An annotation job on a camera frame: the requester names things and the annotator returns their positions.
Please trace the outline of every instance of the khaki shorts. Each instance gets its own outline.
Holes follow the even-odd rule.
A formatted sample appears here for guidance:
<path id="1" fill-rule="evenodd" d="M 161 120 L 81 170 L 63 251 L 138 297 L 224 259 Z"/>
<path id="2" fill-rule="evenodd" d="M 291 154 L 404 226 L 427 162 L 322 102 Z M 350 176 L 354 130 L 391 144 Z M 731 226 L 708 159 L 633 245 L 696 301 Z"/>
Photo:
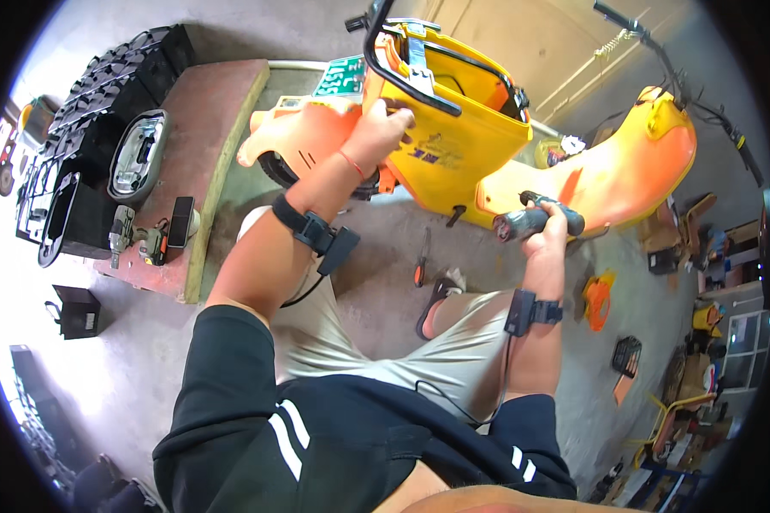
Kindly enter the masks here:
<path id="1" fill-rule="evenodd" d="M 269 209 L 251 211 L 237 238 Z M 317 281 L 318 263 L 314 258 L 291 297 L 299 297 Z M 452 295 L 446 301 L 461 302 L 463 314 L 447 331 L 403 358 L 369 360 L 342 328 L 331 279 L 326 277 L 307 298 L 280 309 L 271 321 L 277 382 L 351 374 L 414 389 L 421 379 L 433 383 L 475 418 L 486 419 L 496 409 L 502 385 L 508 338 L 503 327 L 511 298 L 512 292 Z M 467 420 L 431 387 L 420 384 L 419 390 L 452 415 Z"/>

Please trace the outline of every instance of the window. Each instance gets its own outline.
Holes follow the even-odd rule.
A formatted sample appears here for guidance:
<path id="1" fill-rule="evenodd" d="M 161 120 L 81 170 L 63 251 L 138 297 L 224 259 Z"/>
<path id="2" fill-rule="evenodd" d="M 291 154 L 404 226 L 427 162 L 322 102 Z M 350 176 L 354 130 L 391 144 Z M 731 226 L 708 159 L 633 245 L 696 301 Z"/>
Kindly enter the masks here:
<path id="1" fill-rule="evenodd" d="M 770 312 L 730 317 L 728 354 L 722 366 L 725 393 L 754 390 L 761 383 L 770 346 Z"/>

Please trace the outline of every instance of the white stripe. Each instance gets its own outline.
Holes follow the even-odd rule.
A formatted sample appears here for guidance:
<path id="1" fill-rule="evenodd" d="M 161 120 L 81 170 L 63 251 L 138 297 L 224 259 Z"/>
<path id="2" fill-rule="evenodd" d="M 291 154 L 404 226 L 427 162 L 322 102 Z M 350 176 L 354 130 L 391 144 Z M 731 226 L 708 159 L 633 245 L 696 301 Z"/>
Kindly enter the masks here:
<path id="1" fill-rule="evenodd" d="M 522 451 L 519 447 L 513 446 L 513 457 L 511 458 L 511 465 L 519 468 L 522 464 Z"/>
<path id="2" fill-rule="evenodd" d="M 524 467 L 524 474 L 522 478 L 526 483 L 530 483 L 534 480 L 534 474 L 536 474 L 536 465 L 531 460 L 528 460 L 528 466 Z"/>
<path id="3" fill-rule="evenodd" d="M 305 429 L 305 423 L 302 421 L 302 417 L 299 416 L 299 410 L 294 403 L 288 401 L 288 399 L 283 401 L 280 406 L 285 408 L 285 411 L 288 412 L 290 422 L 294 425 L 294 434 L 299 440 L 299 444 L 302 445 L 303 449 L 307 449 L 308 444 L 311 442 L 311 436 L 308 435 L 308 429 Z"/>
<path id="4" fill-rule="evenodd" d="M 274 414 L 268 419 L 268 424 L 274 428 L 274 433 L 277 434 L 277 443 L 280 446 L 280 452 L 282 458 L 288 464 L 290 472 L 294 475 L 294 479 L 299 481 L 299 473 L 302 471 L 302 461 L 294 452 L 294 447 L 290 445 L 290 439 L 288 438 L 288 430 L 285 427 L 285 422 L 282 417 Z"/>

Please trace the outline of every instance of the scooter tire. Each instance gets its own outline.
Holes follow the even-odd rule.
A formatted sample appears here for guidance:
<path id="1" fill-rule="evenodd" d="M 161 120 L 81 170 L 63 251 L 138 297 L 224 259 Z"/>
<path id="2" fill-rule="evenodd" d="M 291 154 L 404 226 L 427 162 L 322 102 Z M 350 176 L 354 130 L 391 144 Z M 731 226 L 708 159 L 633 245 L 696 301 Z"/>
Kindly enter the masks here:
<path id="1" fill-rule="evenodd" d="M 257 157 L 257 161 L 263 172 L 283 189 L 290 189 L 299 179 L 285 159 L 276 152 L 265 152 Z M 368 180 L 359 184 L 350 197 L 354 200 L 369 201 L 371 196 L 379 194 L 378 182 L 379 170 L 375 171 Z"/>

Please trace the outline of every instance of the smartphone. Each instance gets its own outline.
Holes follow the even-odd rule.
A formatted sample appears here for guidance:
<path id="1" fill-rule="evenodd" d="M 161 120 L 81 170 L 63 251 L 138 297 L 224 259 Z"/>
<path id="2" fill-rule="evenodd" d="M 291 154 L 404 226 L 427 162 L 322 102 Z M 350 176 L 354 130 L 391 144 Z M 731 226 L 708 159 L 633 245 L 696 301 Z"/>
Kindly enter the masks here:
<path id="1" fill-rule="evenodd" d="M 194 216 L 194 196 L 179 196 L 174 201 L 172 221 L 168 226 L 168 247 L 185 248 L 188 229 Z"/>

